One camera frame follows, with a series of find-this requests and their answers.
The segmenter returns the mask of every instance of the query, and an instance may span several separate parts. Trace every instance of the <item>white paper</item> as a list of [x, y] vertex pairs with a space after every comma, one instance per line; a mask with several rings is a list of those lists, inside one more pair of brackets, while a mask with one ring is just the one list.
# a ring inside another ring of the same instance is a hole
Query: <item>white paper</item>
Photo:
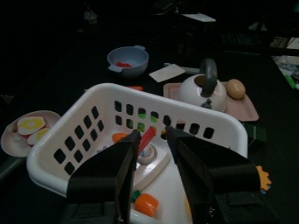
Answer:
[[191, 18], [191, 19], [195, 19], [197, 21], [201, 21], [201, 22], [215, 22], [216, 19], [201, 14], [201, 13], [197, 13], [197, 14], [181, 14], [183, 16], [185, 16], [187, 18]]
[[156, 82], [161, 82], [161, 81], [167, 81], [171, 78], [179, 76], [184, 72], [185, 71], [179, 66], [176, 66], [175, 64], [171, 64], [169, 66], [149, 73], [149, 76], [155, 79]]

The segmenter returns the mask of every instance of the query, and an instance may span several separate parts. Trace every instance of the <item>kettle handle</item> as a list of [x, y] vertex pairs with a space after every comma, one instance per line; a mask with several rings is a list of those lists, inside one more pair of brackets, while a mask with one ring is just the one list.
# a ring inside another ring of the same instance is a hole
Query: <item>kettle handle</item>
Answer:
[[217, 86], [217, 66], [213, 59], [207, 58], [200, 62], [200, 73], [204, 74], [200, 96], [211, 97]]

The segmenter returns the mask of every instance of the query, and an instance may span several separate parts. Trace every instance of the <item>red food item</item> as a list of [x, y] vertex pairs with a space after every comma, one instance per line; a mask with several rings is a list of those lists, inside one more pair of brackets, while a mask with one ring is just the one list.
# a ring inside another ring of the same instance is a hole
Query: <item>red food item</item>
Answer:
[[119, 67], [131, 67], [131, 65], [128, 63], [123, 63], [123, 62], [117, 62], [116, 65]]

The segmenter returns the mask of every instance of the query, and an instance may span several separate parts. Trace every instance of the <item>red object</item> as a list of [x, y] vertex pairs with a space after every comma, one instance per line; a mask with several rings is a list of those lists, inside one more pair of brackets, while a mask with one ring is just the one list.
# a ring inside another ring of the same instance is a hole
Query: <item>red object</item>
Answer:
[[117, 62], [116, 65], [119, 67], [131, 67], [131, 65], [128, 63], [123, 63], [123, 62]]
[[140, 86], [129, 86], [129, 88], [139, 90], [139, 91], [144, 91], [143, 87], [140, 87]]
[[141, 141], [139, 144], [137, 156], [140, 155], [141, 151], [144, 150], [145, 146], [148, 145], [148, 143], [151, 142], [153, 137], [155, 137], [155, 128], [151, 127], [141, 137]]

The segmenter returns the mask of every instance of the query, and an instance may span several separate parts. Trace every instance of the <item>basket hole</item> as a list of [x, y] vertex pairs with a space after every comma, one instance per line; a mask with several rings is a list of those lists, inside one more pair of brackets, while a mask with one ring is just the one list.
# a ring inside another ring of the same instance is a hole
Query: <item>basket hole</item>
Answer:
[[81, 139], [84, 136], [84, 131], [80, 126], [76, 127], [75, 133], [76, 133], [77, 138]]
[[121, 102], [120, 101], [115, 101], [115, 110], [117, 112], [121, 112]]
[[97, 122], [97, 129], [101, 132], [104, 129], [104, 123], [101, 122], [101, 120]]
[[65, 167], [64, 167], [64, 171], [71, 175], [75, 171], [75, 166], [72, 165], [71, 162], [67, 163]]
[[207, 128], [203, 132], [203, 137], [211, 139], [212, 138], [212, 135], [213, 135], [213, 132], [215, 132], [215, 129], [212, 128]]
[[184, 125], [185, 125], [185, 122], [177, 122], [176, 125], [175, 125], [175, 128], [177, 130], [184, 130]]
[[99, 110], [97, 107], [95, 106], [91, 110], [91, 114], [93, 115], [93, 118], [97, 119], [99, 118]]
[[125, 126], [132, 129], [135, 127], [135, 122], [131, 119], [125, 119]]
[[156, 123], [157, 118], [159, 118], [159, 114], [157, 114], [155, 111], [152, 111], [152, 112], [151, 112], [151, 121], [152, 121], [153, 123]]
[[128, 115], [132, 115], [133, 114], [133, 106], [131, 104], [127, 104], [125, 105], [125, 113]]
[[65, 143], [65, 145], [67, 145], [69, 151], [72, 151], [73, 148], [75, 148], [75, 145], [76, 145], [75, 142], [73, 142], [73, 140], [72, 140], [72, 138], [68, 137], [64, 143]]
[[84, 148], [85, 151], [88, 151], [89, 147], [91, 147], [89, 140], [85, 139], [84, 142], [83, 142], [83, 148]]
[[141, 122], [137, 123], [137, 130], [140, 132], [144, 132], [145, 131], [145, 125]]
[[168, 115], [165, 115], [165, 116], [163, 117], [163, 124], [164, 124], [165, 126], [169, 126], [169, 125], [172, 124], [172, 120], [171, 120], [171, 117], [169, 117]]
[[197, 135], [199, 130], [200, 130], [200, 125], [197, 123], [193, 123], [191, 125], [189, 133], [193, 134], [193, 135]]
[[85, 127], [87, 127], [87, 128], [89, 128], [89, 127], [91, 127], [92, 122], [91, 122], [91, 120], [89, 120], [89, 116], [88, 116], [88, 115], [84, 117], [83, 122], [84, 122], [84, 124], [85, 124]]
[[81, 159], [83, 159], [83, 155], [81, 155], [81, 153], [80, 153], [80, 151], [79, 151], [79, 150], [76, 151], [76, 153], [75, 153], [73, 157], [76, 158], [76, 161], [77, 161], [77, 162], [80, 162], [80, 161], [81, 161]]
[[121, 116], [116, 115], [116, 124], [123, 125], [123, 119]]
[[99, 137], [99, 133], [97, 133], [95, 130], [92, 130], [92, 131], [89, 132], [89, 136], [91, 136], [92, 140], [96, 141], [96, 139], [97, 139], [97, 137]]
[[137, 109], [137, 116], [139, 116], [139, 118], [145, 119], [145, 109], [144, 108]]
[[65, 158], [67, 158], [67, 156], [65, 156], [65, 154], [64, 154], [64, 152], [63, 152], [61, 149], [57, 149], [57, 150], [55, 151], [55, 153], [53, 153], [53, 157], [55, 157], [56, 161], [59, 162], [59, 164], [61, 164], [63, 161], [64, 161]]

